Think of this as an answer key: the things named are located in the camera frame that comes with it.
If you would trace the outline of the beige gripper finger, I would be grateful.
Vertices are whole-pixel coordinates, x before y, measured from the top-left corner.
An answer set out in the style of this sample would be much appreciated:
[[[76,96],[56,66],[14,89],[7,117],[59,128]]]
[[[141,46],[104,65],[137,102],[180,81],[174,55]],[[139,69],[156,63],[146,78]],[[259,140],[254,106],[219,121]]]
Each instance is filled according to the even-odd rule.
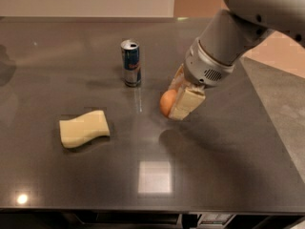
[[[169,86],[169,90],[176,90],[178,92],[179,89],[183,87],[184,80],[184,65],[181,64],[175,73],[175,76],[173,77],[173,80]]]
[[[169,118],[183,120],[205,100],[206,95],[202,88],[195,86],[181,86],[176,100],[170,110]]]

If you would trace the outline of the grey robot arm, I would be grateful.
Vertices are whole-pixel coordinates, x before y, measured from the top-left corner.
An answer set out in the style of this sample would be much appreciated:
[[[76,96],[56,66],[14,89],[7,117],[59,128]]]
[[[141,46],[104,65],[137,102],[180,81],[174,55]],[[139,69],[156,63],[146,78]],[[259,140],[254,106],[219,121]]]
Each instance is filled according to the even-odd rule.
[[[206,29],[187,50],[184,62],[160,100],[161,113],[182,120],[234,70],[245,52],[279,31],[305,46],[305,0],[224,0]]]

